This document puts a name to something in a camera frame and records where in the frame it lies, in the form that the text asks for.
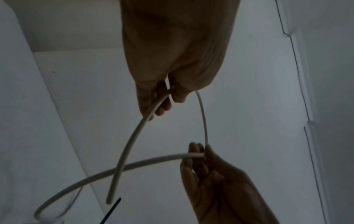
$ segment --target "white wall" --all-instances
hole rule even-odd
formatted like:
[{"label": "white wall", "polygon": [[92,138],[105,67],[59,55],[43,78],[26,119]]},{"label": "white wall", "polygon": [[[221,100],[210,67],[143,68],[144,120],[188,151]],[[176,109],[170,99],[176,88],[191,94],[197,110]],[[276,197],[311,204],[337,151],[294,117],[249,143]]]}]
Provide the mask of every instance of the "white wall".
[{"label": "white wall", "polygon": [[118,0],[5,0],[32,51],[122,46]]},{"label": "white wall", "polygon": [[353,223],[354,2],[282,0],[282,17],[296,40],[302,77],[316,110],[309,126],[314,156],[327,191],[327,224]]},{"label": "white wall", "polygon": [[[141,116],[123,50],[35,53],[87,175],[112,168]],[[323,223],[303,126],[307,122],[290,40],[275,2],[242,1],[218,76],[201,92],[210,143],[244,169],[281,223]],[[185,152],[203,142],[197,99],[173,104],[142,132],[128,161]],[[179,161],[123,174],[119,223],[195,223]],[[105,212],[110,178],[93,184]]]},{"label": "white wall", "polygon": [[[2,0],[0,33],[0,223],[33,224],[40,204],[86,176],[17,18]],[[59,215],[72,196],[48,208],[44,217]],[[61,223],[102,218],[88,186]]]}]

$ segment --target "palm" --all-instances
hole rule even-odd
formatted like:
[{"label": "palm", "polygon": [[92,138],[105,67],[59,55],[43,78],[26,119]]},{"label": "palm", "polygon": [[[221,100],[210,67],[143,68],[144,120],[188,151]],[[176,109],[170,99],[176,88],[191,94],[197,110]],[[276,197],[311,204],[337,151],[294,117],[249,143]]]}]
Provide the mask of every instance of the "palm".
[{"label": "palm", "polygon": [[[189,152],[203,151],[201,144],[190,144]],[[200,224],[277,223],[243,171],[222,160],[220,167],[213,161],[218,157],[205,154],[206,161],[185,159],[181,164],[182,181]]]}]

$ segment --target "floor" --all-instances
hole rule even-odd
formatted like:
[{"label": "floor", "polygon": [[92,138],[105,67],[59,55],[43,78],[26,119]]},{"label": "floor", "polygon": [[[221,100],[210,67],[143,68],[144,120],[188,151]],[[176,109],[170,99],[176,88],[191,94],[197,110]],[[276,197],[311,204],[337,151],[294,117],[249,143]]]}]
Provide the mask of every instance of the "floor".
[{"label": "floor", "polygon": [[[34,56],[86,175],[113,168],[141,119],[120,45]],[[322,223],[294,55],[273,0],[241,2],[225,62],[201,96],[211,145],[249,174],[280,223]],[[146,126],[128,162],[186,152],[203,139],[191,94]],[[105,213],[109,183],[92,184]],[[116,195],[110,223],[196,223],[179,161],[124,173]]]}]

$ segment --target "white cable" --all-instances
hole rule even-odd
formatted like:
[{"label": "white cable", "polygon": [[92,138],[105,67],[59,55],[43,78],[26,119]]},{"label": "white cable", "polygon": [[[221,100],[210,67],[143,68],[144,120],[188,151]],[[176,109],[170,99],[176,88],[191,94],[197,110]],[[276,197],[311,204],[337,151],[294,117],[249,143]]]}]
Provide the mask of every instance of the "white cable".
[{"label": "white cable", "polygon": [[[143,167],[143,166],[149,166],[152,164],[156,164],[156,163],[161,163],[161,162],[167,162],[167,161],[171,161],[171,160],[176,160],[176,159],[184,159],[184,158],[203,158],[204,157],[204,153],[184,153],[184,154],[175,154],[175,155],[168,155],[168,156],[160,156],[160,157],[156,157],[156,158],[151,158],[151,159],[146,159],[146,160],[142,160],[139,162],[134,162],[134,163],[130,163],[125,165],[125,162],[127,160],[127,157],[131,151],[131,148],[133,147],[133,144],[135,143],[136,139],[138,138],[141,130],[143,129],[143,127],[145,126],[145,124],[147,123],[147,121],[149,120],[149,118],[153,115],[153,113],[156,111],[156,109],[162,104],[162,102],[169,96],[169,94],[171,94],[171,89],[168,90],[168,92],[161,96],[156,103],[150,108],[150,110],[148,111],[148,113],[142,118],[142,120],[140,121],[140,123],[138,124],[138,126],[136,127],[136,129],[134,130],[133,134],[131,135],[131,137],[129,138],[123,152],[122,155],[119,159],[118,165],[116,168],[110,169],[110,170],[106,170],[103,171],[101,173],[95,174],[91,177],[88,177],[86,179],[83,179],[67,188],[65,188],[64,190],[62,190],[61,192],[57,193],[56,195],[54,195],[53,197],[51,197],[50,199],[48,199],[46,202],[44,202],[41,206],[38,207],[38,209],[35,211],[34,213],[34,218],[36,220],[40,220],[40,214],[47,208],[49,207],[51,204],[53,204],[54,202],[56,202],[57,200],[59,200],[60,198],[62,198],[63,196],[69,194],[70,192],[73,192],[74,190],[80,188],[80,191],[78,192],[78,194],[75,196],[74,200],[70,203],[70,205],[68,206],[67,209],[65,209],[65,211],[60,214],[57,218],[61,218],[63,217],[71,208],[71,206],[74,204],[75,200],[77,199],[78,195],[81,192],[81,189],[83,186],[90,184],[94,181],[97,180],[101,180],[103,178],[106,178],[108,176],[111,175],[115,175],[115,182],[114,180],[112,180],[111,182],[111,188],[114,189],[110,191],[111,194],[109,194],[109,196],[114,197],[114,193],[115,190],[117,188],[118,185],[118,181],[119,178],[121,176],[121,173],[124,171],[128,171],[131,169],[136,169],[139,167]],[[206,119],[205,119],[205,114],[204,114],[204,108],[203,108],[203,103],[201,101],[200,95],[198,93],[198,91],[196,91],[197,97],[198,97],[198,101],[200,104],[200,108],[202,111],[202,117],[203,117],[203,125],[204,125],[204,134],[205,134],[205,145],[208,144],[208,133],[207,133],[207,123],[206,123]]]}]

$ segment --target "hand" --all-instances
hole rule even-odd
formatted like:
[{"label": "hand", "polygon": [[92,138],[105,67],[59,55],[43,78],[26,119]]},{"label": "hand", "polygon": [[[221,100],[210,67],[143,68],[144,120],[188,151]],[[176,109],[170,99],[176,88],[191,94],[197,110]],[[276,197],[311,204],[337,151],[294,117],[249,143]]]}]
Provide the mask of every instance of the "hand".
[{"label": "hand", "polygon": [[[167,91],[167,76],[177,103],[212,82],[224,60],[239,2],[121,0],[124,52],[143,115]],[[168,98],[155,114],[170,108]]]},{"label": "hand", "polygon": [[209,145],[204,150],[202,144],[191,143],[189,152],[206,156],[181,162],[183,185],[200,224],[279,224],[244,171],[222,160]]}]

